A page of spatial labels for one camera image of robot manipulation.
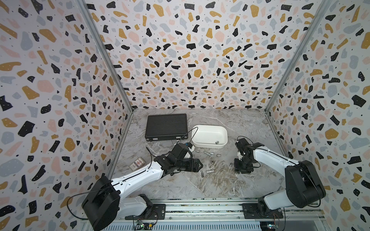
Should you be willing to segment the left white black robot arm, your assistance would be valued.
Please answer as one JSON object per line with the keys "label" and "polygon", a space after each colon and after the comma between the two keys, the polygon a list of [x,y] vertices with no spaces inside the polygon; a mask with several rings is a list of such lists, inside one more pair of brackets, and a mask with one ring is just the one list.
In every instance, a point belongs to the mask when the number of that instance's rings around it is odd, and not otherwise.
{"label": "left white black robot arm", "polygon": [[164,218],[164,204],[153,204],[145,194],[130,198],[130,194],[166,176],[181,172],[199,172],[202,162],[193,157],[192,144],[177,143],[166,154],[153,156],[152,161],[122,177],[102,177],[82,203],[92,229],[101,231],[115,219],[159,220]]}

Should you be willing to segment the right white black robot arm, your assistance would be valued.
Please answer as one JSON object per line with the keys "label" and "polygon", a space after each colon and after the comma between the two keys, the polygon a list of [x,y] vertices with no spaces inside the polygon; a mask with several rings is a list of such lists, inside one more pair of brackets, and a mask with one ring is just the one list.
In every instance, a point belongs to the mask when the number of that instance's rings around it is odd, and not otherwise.
{"label": "right white black robot arm", "polygon": [[264,164],[282,175],[285,189],[270,193],[258,199],[256,204],[244,204],[243,208],[251,216],[270,218],[280,215],[279,209],[287,207],[312,207],[312,203],[326,197],[326,190],[310,161],[297,161],[270,151],[259,142],[252,143],[248,138],[237,139],[238,157],[234,159],[234,169],[239,174],[251,174]]}

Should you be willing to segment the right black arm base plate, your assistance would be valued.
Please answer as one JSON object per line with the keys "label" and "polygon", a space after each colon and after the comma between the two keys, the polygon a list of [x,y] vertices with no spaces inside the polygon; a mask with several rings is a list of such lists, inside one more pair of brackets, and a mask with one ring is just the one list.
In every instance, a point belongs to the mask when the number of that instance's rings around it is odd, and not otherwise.
{"label": "right black arm base plate", "polygon": [[258,218],[284,218],[282,209],[270,210],[267,206],[261,203],[244,203],[241,205],[245,219]]}

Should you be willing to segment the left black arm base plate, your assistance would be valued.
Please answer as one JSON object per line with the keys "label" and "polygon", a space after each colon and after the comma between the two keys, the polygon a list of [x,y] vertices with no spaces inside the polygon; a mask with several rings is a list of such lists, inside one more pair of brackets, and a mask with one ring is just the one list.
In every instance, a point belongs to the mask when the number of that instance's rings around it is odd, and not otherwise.
{"label": "left black arm base plate", "polygon": [[125,220],[164,220],[166,215],[165,204],[154,204],[144,210],[144,212],[138,216],[126,216]]}

